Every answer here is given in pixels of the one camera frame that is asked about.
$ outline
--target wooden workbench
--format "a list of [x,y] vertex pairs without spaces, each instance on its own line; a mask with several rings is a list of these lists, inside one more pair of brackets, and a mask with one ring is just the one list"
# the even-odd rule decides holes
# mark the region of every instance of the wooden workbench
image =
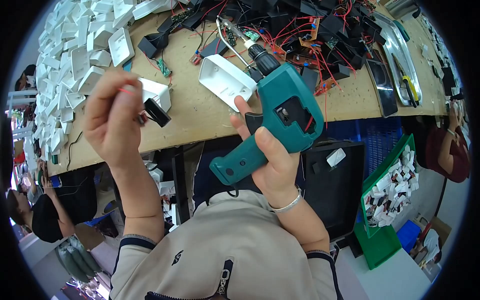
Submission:
[[[381,5],[379,5],[377,11],[391,18],[390,14]],[[168,17],[170,17],[170,12],[164,12],[159,15],[151,14],[136,21],[130,29],[132,43],[135,48],[135,57],[132,59],[132,72],[162,84],[168,84],[168,79],[164,78],[160,71],[150,65],[148,59],[136,45],[138,45],[143,36],[156,33],[156,29]],[[420,82],[423,105],[418,108],[405,107],[398,101],[398,114],[400,116],[444,115],[446,111],[444,108],[443,86],[441,81],[433,75],[432,68],[421,55],[422,44],[424,43],[429,48],[428,53],[435,66],[437,68],[440,67],[433,50],[431,37],[428,36],[417,20],[407,21],[403,25],[411,37],[407,45]],[[207,24],[205,31],[207,30],[216,30],[215,24]],[[164,128],[160,128],[154,122],[148,122],[142,128],[140,152],[149,152],[236,134],[235,129],[229,122],[230,114],[235,112],[198,82],[200,66],[192,65],[189,59],[200,44],[200,37],[199,35],[191,36],[191,34],[191,31],[181,29],[169,36],[169,44],[164,51],[163,57],[168,68],[173,71],[171,86],[173,90],[170,93],[172,107],[168,111],[172,120]],[[209,34],[205,33],[204,38],[207,38]],[[242,45],[237,45],[237,49],[239,51],[242,50]],[[233,55],[233,53],[229,51],[224,56],[228,55]],[[250,61],[246,52],[243,53],[243,57]],[[229,60],[241,69],[244,69],[237,57]],[[356,79],[351,73],[349,78],[340,80],[339,84],[342,91],[337,87],[331,89],[327,95],[326,106],[325,96],[320,95],[317,97],[317,102],[328,122],[381,117],[375,87],[365,66],[357,71]],[[255,95],[251,97],[249,104],[254,111],[261,111],[260,103]],[[59,163],[53,165],[51,162],[48,162],[50,175],[67,171],[66,168],[69,161],[68,148],[70,143],[74,142],[82,131],[83,120],[83,113],[75,114],[69,142],[59,155]],[[98,157],[83,136],[77,144],[72,146],[69,170],[99,162],[102,162],[102,159]]]

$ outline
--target drill handle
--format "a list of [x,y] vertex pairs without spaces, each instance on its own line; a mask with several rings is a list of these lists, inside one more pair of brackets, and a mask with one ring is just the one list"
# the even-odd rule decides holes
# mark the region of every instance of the drill handle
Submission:
[[267,163],[253,135],[224,157],[215,157],[210,169],[225,185],[233,185]]

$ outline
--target silver bangle bracelet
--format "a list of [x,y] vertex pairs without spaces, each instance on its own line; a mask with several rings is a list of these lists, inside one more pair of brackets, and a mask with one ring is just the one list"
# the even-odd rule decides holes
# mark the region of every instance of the silver bangle bracelet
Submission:
[[287,205],[285,207],[282,207],[282,208],[273,208],[270,204],[268,204],[268,206],[270,206],[270,208],[277,214],[278,213],[284,213],[284,212],[292,209],[295,205],[297,205],[297,203],[299,202],[299,200],[301,198],[301,189],[298,189],[298,190],[299,190],[299,195],[289,205]]

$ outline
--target hand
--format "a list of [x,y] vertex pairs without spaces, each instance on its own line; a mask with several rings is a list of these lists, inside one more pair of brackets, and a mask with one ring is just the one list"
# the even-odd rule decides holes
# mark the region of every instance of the hand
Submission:
[[106,72],[88,97],[85,138],[110,168],[127,169],[129,161],[140,155],[137,120],[143,109],[142,83],[129,72]]
[[450,120],[450,125],[448,126],[448,129],[454,132],[455,129],[458,127],[458,118],[456,116],[453,101],[450,101],[450,112],[448,113],[448,119]]
[[50,199],[53,199],[54,197],[57,196],[57,193],[55,192],[55,189],[53,188],[52,182],[50,179],[48,179],[46,176],[42,176],[42,186],[43,186],[43,192],[47,194]]
[[[252,111],[241,96],[235,97],[235,105],[244,117],[246,112]],[[250,136],[247,126],[238,116],[230,116],[230,122],[243,140]],[[295,178],[300,153],[289,154],[281,142],[265,127],[257,129],[255,142],[265,154],[268,163],[252,173],[253,181],[272,207],[285,207],[298,196]]]

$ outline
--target black shirt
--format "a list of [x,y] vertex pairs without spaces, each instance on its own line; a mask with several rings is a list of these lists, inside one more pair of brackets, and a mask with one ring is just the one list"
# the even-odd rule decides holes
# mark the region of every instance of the black shirt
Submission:
[[[93,177],[83,181],[63,180],[70,187],[56,188],[60,203],[74,225],[92,220],[96,213],[96,189]],[[43,194],[32,206],[32,231],[41,240],[54,243],[64,238],[59,225],[59,214],[48,195]]]

